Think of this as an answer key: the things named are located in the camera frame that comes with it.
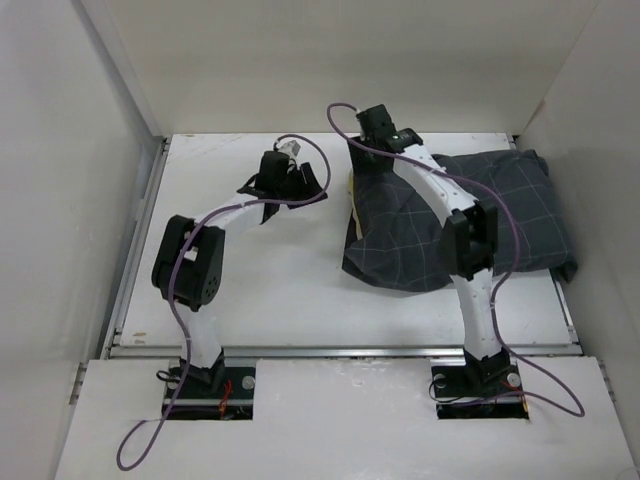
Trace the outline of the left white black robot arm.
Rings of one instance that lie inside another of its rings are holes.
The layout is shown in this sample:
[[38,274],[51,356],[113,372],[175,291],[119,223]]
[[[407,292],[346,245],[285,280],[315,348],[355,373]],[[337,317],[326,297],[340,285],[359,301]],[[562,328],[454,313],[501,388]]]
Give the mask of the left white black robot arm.
[[225,381],[224,350],[212,302],[221,286],[226,247],[283,207],[296,209],[327,198],[308,162],[298,163],[300,145],[290,140],[264,152],[256,174],[228,202],[204,216],[175,215],[166,224],[152,269],[183,334],[180,382],[205,397]]

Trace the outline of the cream yellow-edged pillow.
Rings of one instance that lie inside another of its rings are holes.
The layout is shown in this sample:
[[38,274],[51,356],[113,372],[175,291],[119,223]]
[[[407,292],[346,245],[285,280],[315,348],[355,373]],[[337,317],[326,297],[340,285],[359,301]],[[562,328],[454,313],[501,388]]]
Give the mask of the cream yellow-edged pillow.
[[356,236],[357,240],[361,240],[363,235],[362,235],[361,223],[360,223],[360,220],[359,220],[359,215],[358,215],[358,212],[357,212],[356,202],[355,202],[355,187],[354,187],[354,172],[353,172],[353,169],[349,170],[349,172],[348,172],[347,189],[348,189],[348,195],[349,195],[349,199],[350,199],[350,203],[351,203],[351,220],[354,223],[355,236]]

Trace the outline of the dark grey checked pillowcase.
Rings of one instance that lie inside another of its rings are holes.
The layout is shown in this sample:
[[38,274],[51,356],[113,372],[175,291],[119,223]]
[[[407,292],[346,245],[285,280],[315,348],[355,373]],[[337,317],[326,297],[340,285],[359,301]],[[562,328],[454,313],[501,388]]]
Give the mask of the dark grey checked pillowcase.
[[[511,265],[520,272],[553,270],[565,281],[578,261],[546,161],[533,150],[435,155],[448,173],[473,180],[468,190],[481,201],[500,195],[495,275]],[[389,172],[355,175],[355,202],[362,239],[350,220],[342,268],[374,287],[431,292],[451,280],[440,263],[441,225],[408,183]]]

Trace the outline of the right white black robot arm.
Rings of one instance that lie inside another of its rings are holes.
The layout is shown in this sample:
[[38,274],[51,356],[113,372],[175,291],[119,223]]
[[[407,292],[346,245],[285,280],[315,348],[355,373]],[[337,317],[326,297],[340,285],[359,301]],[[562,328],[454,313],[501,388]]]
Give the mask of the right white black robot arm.
[[477,199],[438,164],[412,129],[398,130],[382,104],[356,112],[361,133],[348,140],[358,163],[392,172],[431,208],[442,231],[438,253],[456,288],[464,324],[465,364],[441,373],[451,397],[488,397],[509,374],[511,360],[498,339],[491,300],[498,247],[498,209]]

